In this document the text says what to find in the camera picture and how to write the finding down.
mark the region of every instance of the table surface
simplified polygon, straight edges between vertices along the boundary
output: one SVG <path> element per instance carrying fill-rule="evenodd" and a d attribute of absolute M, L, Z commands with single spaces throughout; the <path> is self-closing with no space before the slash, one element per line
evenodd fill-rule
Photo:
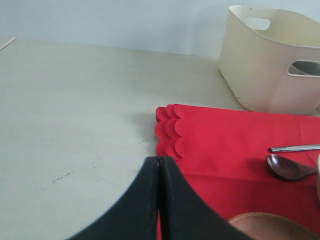
<path fill-rule="evenodd" d="M 156 154 L 157 107 L 243 110 L 217 63 L 27 40 L 0 51 L 0 239 L 63 240 L 108 210 Z"/>

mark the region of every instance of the metal utensil handle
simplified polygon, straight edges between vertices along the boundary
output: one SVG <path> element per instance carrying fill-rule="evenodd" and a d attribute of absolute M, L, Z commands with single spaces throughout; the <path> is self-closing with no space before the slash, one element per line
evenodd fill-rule
<path fill-rule="evenodd" d="M 320 144 L 299 145 L 299 146 L 277 146 L 277 147 L 270 147 L 269 150 L 272 153 L 320 150 Z"/>

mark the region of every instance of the spoon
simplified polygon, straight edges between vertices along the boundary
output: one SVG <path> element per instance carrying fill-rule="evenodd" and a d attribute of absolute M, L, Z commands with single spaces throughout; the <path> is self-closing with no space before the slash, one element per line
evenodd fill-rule
<path fill-rule="evenodd" d="M 276 154 L 269 154 L 265 160 L 275 174 L 286 180 L 298 180 L 318 173 L 316 167 L 307 166 Z"/>

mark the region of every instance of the red tablecloth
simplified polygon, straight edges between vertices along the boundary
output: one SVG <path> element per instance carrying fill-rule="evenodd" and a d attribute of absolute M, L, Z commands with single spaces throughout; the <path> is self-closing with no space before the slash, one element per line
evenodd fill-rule
<path fill-rule="evenodd" d="M 246 212 L 287 217 L 320 235 L 316 176 L 286 182 L 268 148 L 320 144 L 320 117 L 168 105 L 156 110 L 159 156 L 173 157 L 202 199 L 225 219 Z M 280 155 L 316 166 L 320 151 Z"/>

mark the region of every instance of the cream plastic basket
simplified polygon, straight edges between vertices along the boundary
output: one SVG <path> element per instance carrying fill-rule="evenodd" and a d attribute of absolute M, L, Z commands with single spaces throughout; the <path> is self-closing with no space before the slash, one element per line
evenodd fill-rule
<path fill-rule="evenodd" d="M 247 19 L 269 20 L 269 27 L 253 29 Z M 219 70 L 243 107 L 312 114 L 320 104 L 320 76 L 290 74 L 296 61 L 320 61 L 320 23 L 288 10 L 229 8 Z"/>

